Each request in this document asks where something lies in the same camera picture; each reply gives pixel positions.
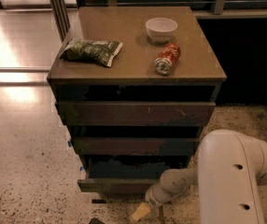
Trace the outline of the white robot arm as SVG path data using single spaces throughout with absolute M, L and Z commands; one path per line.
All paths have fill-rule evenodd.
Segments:
M 193 168 L 169 169 L 146 192 L 132 220 L 199 190 L 201 224 L 265 224 L 259 185 L 267 185 L 267 142 L 231 130 L 207 134 Z

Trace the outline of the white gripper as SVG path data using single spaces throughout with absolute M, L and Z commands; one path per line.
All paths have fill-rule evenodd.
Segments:
M 140 203 L 131 215 L 134 222 L 147 216 L 151 208 L 159 208 L 165 203 L 177 198 L 190 195 L 190 188 L 198 185 L 198 172 L 196 168 L 168 169 L 164 171 L 159 181 L 146 192 L 145 203 Z

